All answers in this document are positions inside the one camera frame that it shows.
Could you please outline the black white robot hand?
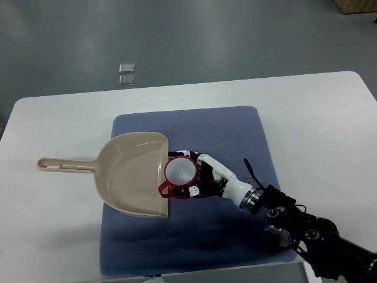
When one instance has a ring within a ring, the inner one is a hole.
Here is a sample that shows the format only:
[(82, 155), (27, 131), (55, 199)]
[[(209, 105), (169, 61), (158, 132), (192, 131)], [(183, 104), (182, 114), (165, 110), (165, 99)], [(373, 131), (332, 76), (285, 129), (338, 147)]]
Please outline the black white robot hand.
[(196, 165), (197, 179), (192, 185), (171, 189), (169, 196), (175, 198), (209, 198), (218, 196), (230, 199), (236, 206), (252, 209), (256, 206), (260, 195), (249, 183), (240, 181), (236, 174), (211, 156), (191, 150), (168, 152), (168, 156), (187, 157)]

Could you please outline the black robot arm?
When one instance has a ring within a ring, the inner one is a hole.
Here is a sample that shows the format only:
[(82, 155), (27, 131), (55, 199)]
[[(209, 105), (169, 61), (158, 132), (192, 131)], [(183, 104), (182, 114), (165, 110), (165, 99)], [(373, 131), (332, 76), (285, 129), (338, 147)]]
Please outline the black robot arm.
[(376, 282), (376, 254), (340, 237), (336, 225), (308, 214), (304, 205), (272, 185), (248, 191), (241, 201), (253, 216), (266, 210), (268, 253), (292, 249), (317, 277), (347, 282)]

